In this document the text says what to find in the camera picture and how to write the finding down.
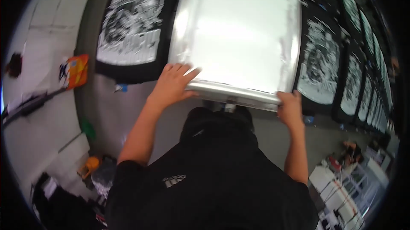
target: adidas logo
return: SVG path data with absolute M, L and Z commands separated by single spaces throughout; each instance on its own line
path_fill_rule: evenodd
M 171 177 L 164 177 L 162 181 L 165 182 L 165 185 L 168 187 L 171 187 L 175 185 L 178 182 L 181 182 L 184 178 L 186 178 L 186 175 L 177 175 L 177 176 L 171 176 Z

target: black t-shirt with white print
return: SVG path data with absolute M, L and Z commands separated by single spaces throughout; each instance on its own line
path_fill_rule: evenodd
M 318 214 L 307 186 L 270 162 L 251 131 L 213 123 L 148 167 L 121 162 L 106 220 L 110 230 L 313 230 Z

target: left hand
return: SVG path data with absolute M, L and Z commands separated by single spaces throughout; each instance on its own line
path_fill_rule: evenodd
M 189 64 L 168 63 L 164 67 L 154 90 L 148 96 L 147 104 L 158 110 L 164 110 L 171 104 L 198 95 L 193 90 L 185 90 L 188 83 L 200 72 L 198 69 L 194 69 L 184 76 L 189 69 L 191 69 Z

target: gray floor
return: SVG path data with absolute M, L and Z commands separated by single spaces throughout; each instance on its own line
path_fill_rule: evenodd
M 127 93 L 113 93 L 114 81 L 94 74 L 98 34 L 106 2 L 89 0 L 83 13 L 75 54 L 89 55 L 89 77 L 86 85 L 75 90 L 75 99 L 79 119 L 86 118 L 95 128 L 97 139 L 90 142 L 92 150 L 117 157 L 155 82 L 129 86 Z M 201 105 L 201 100 L 190 99 L 164 112 L 157 124 L 151 162 L 177 143 L 188 112 Z M 283 168 L 289 147 L 286 127 L 276 118 L 275 113 L 261 110 L 251 110 L 251 113 L 260 149 L 273 163 Z M 309 172 L 326 155 L 340 152 L 341 141 L 346 139 L 356 140 L 361 147 L 365 147 L 370 137 L 356 132 L 307 127 Z

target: green object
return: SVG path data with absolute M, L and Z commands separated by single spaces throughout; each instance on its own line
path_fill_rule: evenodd
M 95 140 L 96 134 L 93 125 L 86 119 L 81 120 L 81 131 L 92 141 Z

